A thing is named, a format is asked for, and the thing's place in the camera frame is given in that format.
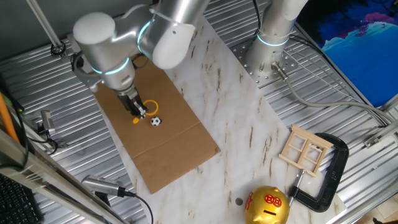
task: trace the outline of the gold piggy bank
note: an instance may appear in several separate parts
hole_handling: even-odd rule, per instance
[[[278,188],[258,187],[250,192],[244,207],[246,224],[285,224],[289,201]]]

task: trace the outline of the keyboard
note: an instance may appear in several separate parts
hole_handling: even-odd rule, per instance
[[[0,175],[0,224],[42,223],[31,189]]]

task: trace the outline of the blue poster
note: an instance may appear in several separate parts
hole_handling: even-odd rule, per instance
[[[398,94],[398,0],[310,0],[298,23],[376,107]]]

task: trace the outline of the orange rod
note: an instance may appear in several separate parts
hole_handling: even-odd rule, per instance
[[[17,133],[15,132],[14,125],[12,124],[10,113],[8,112],[6,102],[4,101],[4,98],[2,97],[1,93],[0,93],[0,114],[2,116],[2,120],[4,122],[8,135],[10,135],[10,137],[13,138],[13,140],[19,143]]]

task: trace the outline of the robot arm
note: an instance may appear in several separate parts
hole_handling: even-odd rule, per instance
[[[138,5],[121,19],[95,12],[80,18],[73,35],[96,77],[75,73],[92,90],[103,82],[112,88],[133,116],[144,118],[147,108],[134,86],[134,66],[129,57],[142,52],[161,69],[177,66],[187,54],[195,24],[210,0],[163,0],[155,8]],[[256,75],[268,76],[282,51],[294,22],[308,0],[269,0],[260,34],[247,52]]]
[[[96,72],[96,81],[88,84],[87,78],[93,75],[78,68],[76,75],[86,76],[81,79],[92,90],[103,82],[133,116],[144,118],[147,108],[134,86],[135,70],[129,58],[142,52],[161,69],[177,66],[209,1],[166,0],[155,9],[138,5],[116,20],[102,12],[83,16],[73,27],[73,35]]]

